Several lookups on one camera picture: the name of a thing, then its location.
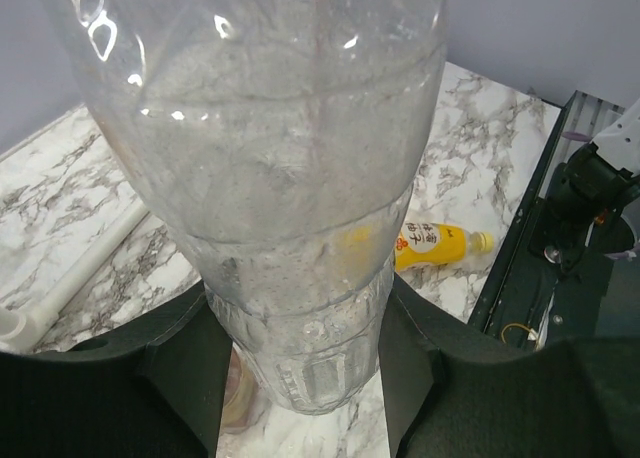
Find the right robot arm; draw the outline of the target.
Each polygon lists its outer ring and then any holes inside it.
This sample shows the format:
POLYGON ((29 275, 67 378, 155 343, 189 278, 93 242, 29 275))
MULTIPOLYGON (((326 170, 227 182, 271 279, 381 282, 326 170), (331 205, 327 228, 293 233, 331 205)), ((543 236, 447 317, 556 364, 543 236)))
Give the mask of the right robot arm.
POLYGON ((590 248, 603 249, 624 208, 639 198, 639 104, 581 141, 554 170, 531 238, 533 253, 570 275, 590 248))

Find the red gold labelled bottle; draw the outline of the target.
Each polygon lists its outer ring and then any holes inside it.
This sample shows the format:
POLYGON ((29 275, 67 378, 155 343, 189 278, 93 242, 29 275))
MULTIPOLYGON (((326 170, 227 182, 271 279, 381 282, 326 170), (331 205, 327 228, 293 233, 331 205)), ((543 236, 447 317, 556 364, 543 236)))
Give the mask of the red gold labelled bottle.
POLYGON ((239 433, 249 426, 256 393, 257 384, 252 371, 232 351, 221 415, 222 433, 239 433))

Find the large clear plastic bottle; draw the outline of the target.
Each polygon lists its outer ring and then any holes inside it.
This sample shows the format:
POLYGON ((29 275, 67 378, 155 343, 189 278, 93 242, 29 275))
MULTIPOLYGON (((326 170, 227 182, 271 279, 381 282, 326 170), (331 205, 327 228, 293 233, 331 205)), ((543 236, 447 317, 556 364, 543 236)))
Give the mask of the large clear plastic bottle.
POLYGON ((447 0, 42 0, 137 195, 277 405, 377 368, 447 0))

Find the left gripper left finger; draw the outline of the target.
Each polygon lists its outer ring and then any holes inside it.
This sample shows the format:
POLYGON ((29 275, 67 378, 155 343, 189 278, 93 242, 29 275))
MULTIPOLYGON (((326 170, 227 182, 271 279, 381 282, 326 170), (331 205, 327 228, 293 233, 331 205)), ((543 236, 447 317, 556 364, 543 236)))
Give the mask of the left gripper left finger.
POLYGON ((66 352, 4 352, 1 454, 212 457, 230 352, 202 284, 66 352))

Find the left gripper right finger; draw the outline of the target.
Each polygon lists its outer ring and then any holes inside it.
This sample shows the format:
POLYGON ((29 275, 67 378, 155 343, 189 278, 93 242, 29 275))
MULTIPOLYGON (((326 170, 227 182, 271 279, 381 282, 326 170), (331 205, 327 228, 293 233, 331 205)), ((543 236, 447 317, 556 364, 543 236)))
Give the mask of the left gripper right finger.
POLYGON ((635 457, 639 342, 539 352, 462 323, 396 278, 379 362, 394 457, 635 457))

